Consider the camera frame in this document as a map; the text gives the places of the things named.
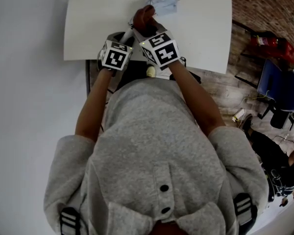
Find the white floor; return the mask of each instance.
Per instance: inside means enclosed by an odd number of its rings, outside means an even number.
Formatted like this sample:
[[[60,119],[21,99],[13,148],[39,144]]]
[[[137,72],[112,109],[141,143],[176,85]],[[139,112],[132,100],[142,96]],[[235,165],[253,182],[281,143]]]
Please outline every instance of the white floor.
[[[68,0],[0,0],[0,235],[51,235],[43,197],[57,140],[86,99],[63,61]]]

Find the chair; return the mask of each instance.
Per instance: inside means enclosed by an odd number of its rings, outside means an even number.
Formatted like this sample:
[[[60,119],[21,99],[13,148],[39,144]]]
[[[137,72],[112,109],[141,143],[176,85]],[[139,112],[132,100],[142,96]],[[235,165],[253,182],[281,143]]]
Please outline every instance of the chair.
[[[268,103],[269,106],[265,112],[261,115],[258,114],[260,119],[271,110],[277,110],[277,116],[279,119],[289,117],[290,112],[294,112],[294,72],[282,71],[277,65],[275,65],[270,59],[267,59],[264,64],[264,68],[258,82],[258,85],[235,76],[237,79],[251,85],[257,89],[257,92],[262,95],[267,95],[270,100],[260,99],[259,101]],[[276,128],[282,128],[281,121],[277,121],[277,116],[271,121],[271,125]]]

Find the wrist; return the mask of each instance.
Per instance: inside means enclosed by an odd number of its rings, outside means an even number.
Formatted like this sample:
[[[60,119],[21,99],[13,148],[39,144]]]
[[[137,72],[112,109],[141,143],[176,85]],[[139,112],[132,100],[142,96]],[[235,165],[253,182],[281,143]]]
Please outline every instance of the wrist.
[[[169,63],[168,67],[170,70],[180,70],[182,68],[185,68],[184,65],[179,60]]]
[[[99,74],[103,75],[103,76],[107,76],[107,77],[112,77],[114,70],[113,69],[106,69],[106,68],[102,68],[99,72]]]

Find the desk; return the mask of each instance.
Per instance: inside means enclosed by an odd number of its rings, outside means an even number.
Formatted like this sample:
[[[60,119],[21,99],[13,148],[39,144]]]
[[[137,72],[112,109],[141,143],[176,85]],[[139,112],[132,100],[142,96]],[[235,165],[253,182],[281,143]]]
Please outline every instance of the desk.
[[[69,0],[64,60],[97,59],[106,37],[126,31],[144,0]],[[188,67],[226,72],[231,41],[231,0],[180,0],[177,13],[155,17],[175,37]],[[145,61],[134,44],[132,60]]]

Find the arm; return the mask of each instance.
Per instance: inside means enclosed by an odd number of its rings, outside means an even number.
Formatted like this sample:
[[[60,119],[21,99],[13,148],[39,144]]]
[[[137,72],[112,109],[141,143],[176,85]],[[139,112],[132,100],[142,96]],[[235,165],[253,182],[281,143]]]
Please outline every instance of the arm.
[[[294,164],[294,151],[289,155],[289,165],[292,166]]]
[[[282,201],[281,201],[281,204],[279,205],[279,207],[285,207],[287,204],[288,204],[288,198],[287,197],[284,197],[282,198]]]
[[[225,168],[232,197],[248,193],[261,214],[268,202],[269,185],[245,133],[236,127],[222,126],[212,131],[208,139]]]
[[[102,69],[78,116],[75,135],[97,141],[106,103],[107,90],[113,72]]]
[[[93,153],[104,112],[112,72],[100,71],[77,120],[75,135],[59,140],[51,164],[44,198],[44,211],[54,231],[59,230],[59,215],[81,186],[85,167]]]
[[[168,66],[203,133],[208,136],[215,128],[224,126],[216,103],[189,71],[179,61]]]

